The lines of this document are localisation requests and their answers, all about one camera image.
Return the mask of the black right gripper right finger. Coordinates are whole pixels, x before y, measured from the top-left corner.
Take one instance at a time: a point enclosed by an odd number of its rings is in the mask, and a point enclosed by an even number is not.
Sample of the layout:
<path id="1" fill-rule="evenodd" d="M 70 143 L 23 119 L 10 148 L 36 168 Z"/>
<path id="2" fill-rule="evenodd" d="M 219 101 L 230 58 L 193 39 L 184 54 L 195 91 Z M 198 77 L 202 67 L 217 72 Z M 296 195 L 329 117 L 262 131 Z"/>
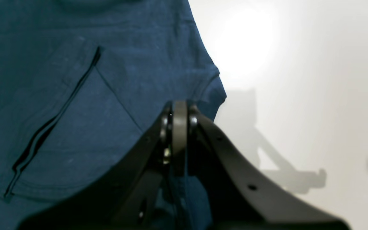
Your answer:
<path id="1" fill-rule="evenodd" d="M 209 230 L 348 230 L 256 169 L 196 105 L 188 106 L 188 174 L 206 190 Z"/>

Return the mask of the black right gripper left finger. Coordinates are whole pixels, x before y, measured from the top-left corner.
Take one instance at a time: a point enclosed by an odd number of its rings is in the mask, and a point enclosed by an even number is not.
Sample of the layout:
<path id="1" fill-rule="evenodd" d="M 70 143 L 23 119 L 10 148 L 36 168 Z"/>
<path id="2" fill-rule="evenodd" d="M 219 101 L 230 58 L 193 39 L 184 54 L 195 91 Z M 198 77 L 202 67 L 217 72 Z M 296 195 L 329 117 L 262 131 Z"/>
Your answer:
<path id="1" fill-rule="evenodd" d="M 19 230 L 147 230 L 163 179 L 184 175 L 186 101 L 168 102 L 125 157 L 92 185 L 24 220 Z"/>

